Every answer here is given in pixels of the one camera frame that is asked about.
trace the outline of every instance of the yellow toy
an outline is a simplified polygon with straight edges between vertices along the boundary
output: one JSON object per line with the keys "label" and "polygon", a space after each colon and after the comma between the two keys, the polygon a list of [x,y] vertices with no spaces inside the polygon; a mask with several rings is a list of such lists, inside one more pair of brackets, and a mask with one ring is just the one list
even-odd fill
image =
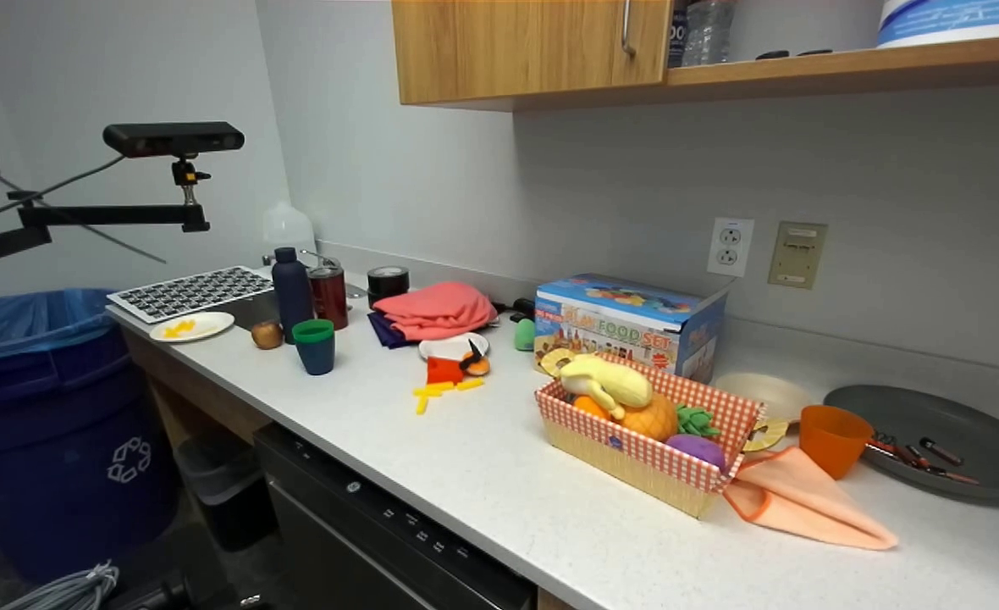
{"label": "yellow toy", "polygon": [[594,395],[610,419],[627,419],[627,409],[645,409],[654,399],[654,385],[629,367],[557,348],[543,359],[543,369],[553,373],[570,394]]}

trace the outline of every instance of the red container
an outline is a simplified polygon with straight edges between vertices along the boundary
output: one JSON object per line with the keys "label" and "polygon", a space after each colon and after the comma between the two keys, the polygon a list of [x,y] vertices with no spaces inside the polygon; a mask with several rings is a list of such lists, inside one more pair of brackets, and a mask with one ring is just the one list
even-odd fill
{"label": "red container", "polygon": [[329,320],[334,330],[347,330],[350,292],[347,292],[341,269],[325,257],[322,269],[310,273],[310,288],[311,288],[315,314]]}

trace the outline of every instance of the wall outlet cover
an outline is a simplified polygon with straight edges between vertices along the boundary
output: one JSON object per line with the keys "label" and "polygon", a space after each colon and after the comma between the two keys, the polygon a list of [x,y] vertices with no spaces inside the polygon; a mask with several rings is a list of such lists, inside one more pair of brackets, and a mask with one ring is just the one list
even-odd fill
{"label": "wall outlet cover", "polygon": [[742,279],[752,243],[754,243],[754,220],[719,216],[709,237],[709,272]]}

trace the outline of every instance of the pink napkin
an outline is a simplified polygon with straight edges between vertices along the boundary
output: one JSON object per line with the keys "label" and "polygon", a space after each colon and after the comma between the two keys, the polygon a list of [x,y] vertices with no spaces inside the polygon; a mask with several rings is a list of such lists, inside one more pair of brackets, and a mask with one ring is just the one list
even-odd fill
{"label": "pink napkin", "polygon": [[897,534],[853,510],[840,486],[798,449],[752,458],[725,488],[733,510],[754,525],[821,540],[829,547],[894,549]]}
{"label": "pink napkin", "polygon": [[447,339],[487,324],[498,311],[473,285],[444,281],[377,303],[406,339]]}

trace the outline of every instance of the blue recycling bin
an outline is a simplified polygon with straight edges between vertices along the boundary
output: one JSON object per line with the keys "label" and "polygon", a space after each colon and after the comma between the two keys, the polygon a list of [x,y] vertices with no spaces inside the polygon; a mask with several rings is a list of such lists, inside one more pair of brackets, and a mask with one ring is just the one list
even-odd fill
{"label": "blue recycling bin", "polygon": [[0,299],[0,551],[26,580],[156,540],[181,473],[106,292]]}

